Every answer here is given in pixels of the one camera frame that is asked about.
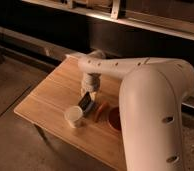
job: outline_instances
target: white cup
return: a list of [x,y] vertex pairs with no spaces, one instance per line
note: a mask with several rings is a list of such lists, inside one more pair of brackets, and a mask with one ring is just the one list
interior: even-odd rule
[[72,128],[81,126],[83,111],[79,106],[71,106],[64,112],[65,120]]

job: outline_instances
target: gray floor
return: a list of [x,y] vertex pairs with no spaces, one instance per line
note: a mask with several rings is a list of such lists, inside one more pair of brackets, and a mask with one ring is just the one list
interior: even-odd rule
[[[47,73],[6,58],[0,65],[0,171],[109,171],[108,166],[47,134],[46,144],[14,107]],[[187,170],[194,171],[194,129],[184,127]]]

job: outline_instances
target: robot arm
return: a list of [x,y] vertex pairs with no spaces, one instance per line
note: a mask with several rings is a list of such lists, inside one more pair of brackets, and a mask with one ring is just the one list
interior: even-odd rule
[[181,103],[194,91],[188,62],[85,57],[79,68],[122,79],[119,108],[128,171],[185,170]]

